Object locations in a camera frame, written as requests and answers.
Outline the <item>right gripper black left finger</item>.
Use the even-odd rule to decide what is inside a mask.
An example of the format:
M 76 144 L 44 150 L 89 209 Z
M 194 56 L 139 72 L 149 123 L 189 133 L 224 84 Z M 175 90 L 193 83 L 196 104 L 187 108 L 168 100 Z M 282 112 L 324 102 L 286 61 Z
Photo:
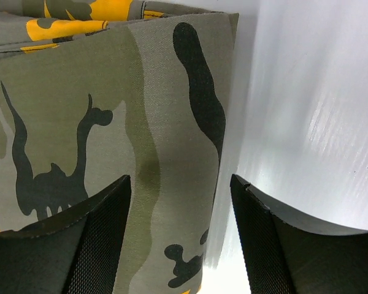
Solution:
M 54 216 L 0 232 L 0 293 L 112 293 L 130 201 L 124 175 Z

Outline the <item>camouflage cargo trousers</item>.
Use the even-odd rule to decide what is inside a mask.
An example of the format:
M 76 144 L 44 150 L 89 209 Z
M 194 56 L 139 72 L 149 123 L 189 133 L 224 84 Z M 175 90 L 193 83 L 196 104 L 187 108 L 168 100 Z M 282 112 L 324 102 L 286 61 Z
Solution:
M 112 293 L 197 293 L 238 19 L 158 1 L 0 1 L 0 232 L 128 175 Z

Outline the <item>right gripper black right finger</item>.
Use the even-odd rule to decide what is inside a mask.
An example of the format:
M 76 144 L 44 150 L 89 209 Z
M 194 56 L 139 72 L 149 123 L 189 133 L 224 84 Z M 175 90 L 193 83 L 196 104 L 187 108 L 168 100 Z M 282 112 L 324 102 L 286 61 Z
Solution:
M 230 188 L 252 293 L 368 293 L 368 230 L 311 216 L 239 175 Z

